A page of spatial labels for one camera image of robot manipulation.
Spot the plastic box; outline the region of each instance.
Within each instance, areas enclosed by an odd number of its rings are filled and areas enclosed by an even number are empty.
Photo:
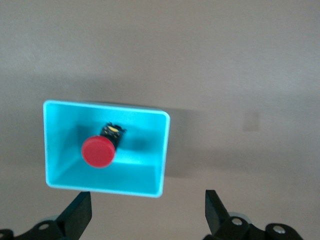
[[[170,116],[159,109],[48,100],[43,104],[45,175],[53,188],[160,197]],[[111,165],[89,166],[83,142],[112,122],[125,129]]]

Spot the red button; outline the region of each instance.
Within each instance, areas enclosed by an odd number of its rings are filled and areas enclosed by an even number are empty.
[[[82,145],[82,156],[87,164],[95,168],[104,168],[111,164],[116,149],[104,136],[89,137]]]

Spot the gray wall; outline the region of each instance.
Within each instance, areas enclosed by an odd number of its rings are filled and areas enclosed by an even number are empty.
[[[0,228],[76,191],[45,183],[46,99],[171,115],[164,193],[93,193],[83,240],[200,240],[205,189],[259,228],[319,238],[318,0],[0,1]]]

